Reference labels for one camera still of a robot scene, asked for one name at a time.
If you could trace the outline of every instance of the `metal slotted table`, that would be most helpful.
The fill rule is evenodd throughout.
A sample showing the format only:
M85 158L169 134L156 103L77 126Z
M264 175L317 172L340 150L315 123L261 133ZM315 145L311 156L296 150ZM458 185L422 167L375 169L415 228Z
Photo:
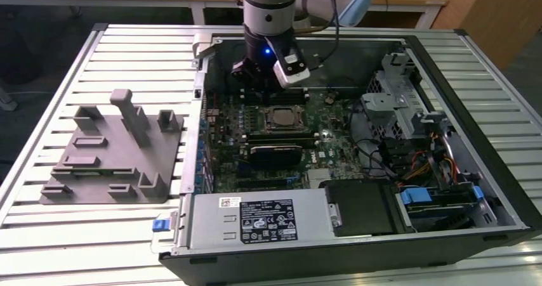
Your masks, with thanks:
M0 187L0 285L183 285L160 265L152 219L179 206L183 158L197 133L204 74L192 67L196 34L241 33L240 27L97 25ZM527 195L542 209L542 121L467 36L448 30L344 29L343 34L414 34ZM115 88L133 91L148 114L173 109L185 118L171 197L164 204L40 205L40 190L75 130L79 105L108 105ZM427 85L432 105L439 104ZM538 285L540 237L499 247L450 266L281 280L256 285Z

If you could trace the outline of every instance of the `black plastic bracket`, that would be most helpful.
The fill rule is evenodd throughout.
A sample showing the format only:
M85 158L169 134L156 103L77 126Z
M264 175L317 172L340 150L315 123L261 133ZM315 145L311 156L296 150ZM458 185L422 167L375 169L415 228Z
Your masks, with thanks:
M92 26L92 31L104 31L108 28L108 23L95 23Z
M468 32L462 28L454 29L454 32L460 37L468 37Z

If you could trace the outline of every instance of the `metal bracket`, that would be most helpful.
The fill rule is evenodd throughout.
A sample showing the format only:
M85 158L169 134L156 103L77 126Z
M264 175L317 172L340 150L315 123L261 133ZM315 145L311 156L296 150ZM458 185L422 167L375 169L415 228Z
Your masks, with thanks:
M443 112L415 113L411 119L414 126L414 134L424 133L424 126L427 124L438 124L446 118Z
M208 54L213 53L211 34L195 34L192 41L192 53L195 59L201 59Z
M342 226L342 218L336 204L328 204L331 225L333 227Z

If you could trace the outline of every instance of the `warning label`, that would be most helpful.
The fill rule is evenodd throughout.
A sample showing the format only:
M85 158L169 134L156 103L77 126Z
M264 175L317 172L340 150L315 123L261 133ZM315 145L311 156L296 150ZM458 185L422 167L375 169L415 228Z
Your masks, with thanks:
M244 244L297 240L292 200L241 202L240 234Z

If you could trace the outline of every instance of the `blue drive bracket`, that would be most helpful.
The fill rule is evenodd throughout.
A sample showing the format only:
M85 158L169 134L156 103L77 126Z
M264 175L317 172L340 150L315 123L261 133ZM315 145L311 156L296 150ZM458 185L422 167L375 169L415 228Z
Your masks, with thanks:
M426 188L408 188L400 193L400 199L404 205L416 202L431 202L431 195Z

